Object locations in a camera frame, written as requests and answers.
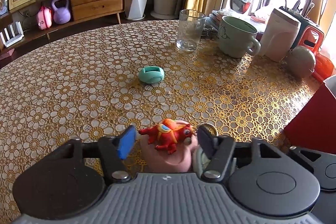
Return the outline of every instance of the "drinking glass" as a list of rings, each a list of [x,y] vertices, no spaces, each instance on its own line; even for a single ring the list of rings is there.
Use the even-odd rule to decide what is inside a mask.
[[[176,45],[179,49],[192,52],[197,49],[201,38],[205,15],[195,10],[181,10]]]

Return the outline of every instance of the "gray ribbed plate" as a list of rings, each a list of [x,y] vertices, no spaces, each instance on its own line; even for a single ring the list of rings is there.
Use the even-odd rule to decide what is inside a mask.
[[[39,220],[23,215],[15,224],[313,224],[307,214],[289,220],[255,216],[236,205],[219,184],[199,180],[195,173],[146,174],[114,184],[98,204],[66,220]]]

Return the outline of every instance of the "green mug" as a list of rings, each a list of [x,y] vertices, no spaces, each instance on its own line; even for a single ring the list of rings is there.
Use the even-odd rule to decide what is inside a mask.
[[[242,58],[246,53],[256,55],[260,43],[255,37],[257,29],[239,18],[223,16],[218,30],[218,46],[233,58]]]

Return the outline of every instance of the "dark wooden floor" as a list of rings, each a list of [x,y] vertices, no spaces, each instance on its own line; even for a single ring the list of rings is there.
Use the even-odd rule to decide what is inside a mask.
[[[120,14],[120,18],[121,18],[121,23],[134,22],[131,20],[127,20],[125,18],[124,13]],[[157,20],[157,19],[155,19],[154,17],[150,15],[150,11],[146,11],[146,17],[140,21],[146,21],[146,20]],[[50,40],[48,40],[47,37],[44,35],[42,37],[34,39],[16,48],[12,56],[7,57],[3,60],[0,60],[0,69],[6,66],[7,64],[9,64],[10,62],[12,62],[13,60],[19,58],[20,56],[23,56],[24,54],[31,52],[32,50],[39,48],[43,45],[46,45],[50,42],[53,42],[55,40],[61,39],[63,37],[68,37],[76,33],[85,32],[85,31],[89,31],[89,30],[93,30],[93,29],[97,29],[101,27],[110,26],[110,25],[117,25],[117,24],[118,22],[117,22],[116,15],[109,15],[109,16],[93,19],[90,21],[78,23],[76,25],[64,28],[62,30],[52,32],[50,33]]]

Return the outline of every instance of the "lace tablecloth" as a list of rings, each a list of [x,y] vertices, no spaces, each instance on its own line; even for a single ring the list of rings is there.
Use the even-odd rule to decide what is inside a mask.
[[[1,223],[20,215],[12,195],[19,174],[74,136],[92,142],[168,117],[195,126],[209,122],[237,141],[259,137],[286,149],[280,131],[317,83],[295,80],[267,58],[229,58],[210,39],[202,39],[197,52],[179,52],[177,29],[178,21],[104,27],[1,69]],[[162,67],[164,81],[141,84],[137,73],[146,65]],[[100,170],[97,159],[86,164]],[[139,144],[125,164],[132,173],[144,170]]]

